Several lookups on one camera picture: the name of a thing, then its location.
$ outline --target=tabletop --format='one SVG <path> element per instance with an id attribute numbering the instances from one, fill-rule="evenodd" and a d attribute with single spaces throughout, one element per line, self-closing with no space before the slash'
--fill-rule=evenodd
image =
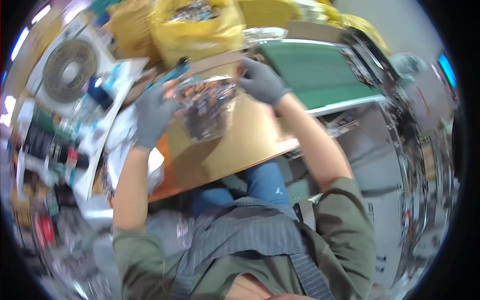
<path id="1" fill-rule="evenodd" d="M 149 197 L 160 200 L 240 172 L 289 152 L 298 140 L 273 110 L 249 95 L 236 100 L 233 122 L 218 139 L 192 144 L 176 121 L 158 141 L 164 156 L 164 180 Z"/>

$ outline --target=red object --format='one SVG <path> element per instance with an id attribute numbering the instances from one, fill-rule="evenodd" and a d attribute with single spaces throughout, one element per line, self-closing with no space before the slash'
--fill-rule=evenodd
<path id="1" fill-rule="evenodd" d="M 45 237 L 43 236 L 43 230 L 42 226 L 40 225 L 40 216 L 36 215 L 35 216 L 35 231 L 36 231 L 36 237 L 38 238 L 38 241 L 40 242 L 40 246 L 42 246 L 43 249 L 45 249 Z"/>
<path id="2" fill-rule="evenodd" d="M 66 165 L 74 168 L 77 165 L 78 161 L 78 151 L 74 147 L 68 147 L 67 161 Z"/>
<path id="3" fill-rule="evenodd" d="M 52 220 L 48 215 L 35 216 L 35 231 L 43 249 L 47 247 L 47 243 L 55 243 Z"/>

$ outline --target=bag of parts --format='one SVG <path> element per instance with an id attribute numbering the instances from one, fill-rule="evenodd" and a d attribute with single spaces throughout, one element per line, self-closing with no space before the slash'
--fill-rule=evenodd
<path id="1" fill-rule="evenodd" d="M 192 61 L 242 46 L 245 21 L 236 0 L 158 0 L 149 17 L 165 65 Z"/>
<path id="2" fill-rule="evenodd" d="M 109 8 L 110 28 L 124 58 L 148 57 L 148 67 L 160 61 L 150 32 L 150 0 L 124 0 Z"/>

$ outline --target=yellow plastic bag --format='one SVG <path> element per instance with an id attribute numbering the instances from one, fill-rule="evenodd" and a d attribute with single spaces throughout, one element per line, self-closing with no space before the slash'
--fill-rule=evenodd
<path id="1" fill-rule="evenodd" d="M 360 29 L 361 31 L 369 34 L 375 42 L 382 48 L 382 50 L 387 54 L 390 55 L 390 49 L 388 49 L 387 44 L 384 42 L 378 31 L 375 29 L 375 27 L 372 26 L 369 22 L 367 22 L 365 19 L 362 19 L 360 17 L 343 13 L 342 15 L 342 25 L 344 27 L 355 27 L 357 29 Z"/>
<path id="2" fill-rule="evenodd" d="M 149 0 L 124 0 L 112 5 L 109 23 L 124 58 L 149 57 L 147 66 L 160 61 L 148 23 L 152 3 Z"/>
<path id="3" fill-rule="evenodd" d="M 239 0 L 247 28 L 287 28 L 289 20 L 299 20 L 301 11 L 295 0 Z"/>
<path id="4" fill-rule="evenodd" d="M 221 14 L 209 21 L 167 22 L 174 10 L 190 0 L 158 0 L 150 14 L 150 29 L 157 49 L 167 67 L 173 68 L 181 57 L 193 61 L 239 49 L 245 22 L 235 0 L 207 0 L 222 7 Z"/>

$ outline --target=person's right hand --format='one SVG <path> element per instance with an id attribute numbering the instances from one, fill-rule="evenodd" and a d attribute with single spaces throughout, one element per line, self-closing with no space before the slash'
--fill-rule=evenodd
<path id="1" fill-rule="evenodd" d="M 258 101 L 276 108 L 283 95 L 290 92 L 283 80 L 269 66 L 244 57 L 242 67 L 245 77 L 239 78 L 239 85 Z"/>

